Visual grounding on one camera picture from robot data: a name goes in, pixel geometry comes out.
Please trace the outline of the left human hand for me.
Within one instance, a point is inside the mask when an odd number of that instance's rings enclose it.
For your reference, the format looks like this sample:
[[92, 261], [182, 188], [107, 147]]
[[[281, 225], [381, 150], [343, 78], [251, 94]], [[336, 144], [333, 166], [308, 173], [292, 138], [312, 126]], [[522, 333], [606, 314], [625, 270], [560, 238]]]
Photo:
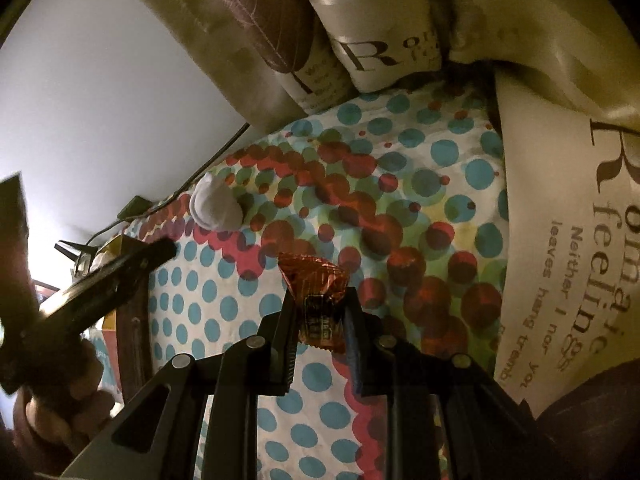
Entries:
[[49, 445], [76, 456], [111, 420], [114, 396], [100, 388], [103, 365], [94, 345], [81, 341], [79, 368], [56, 378], [50, 388], [21, 388], [14, 410], [14, 441]]

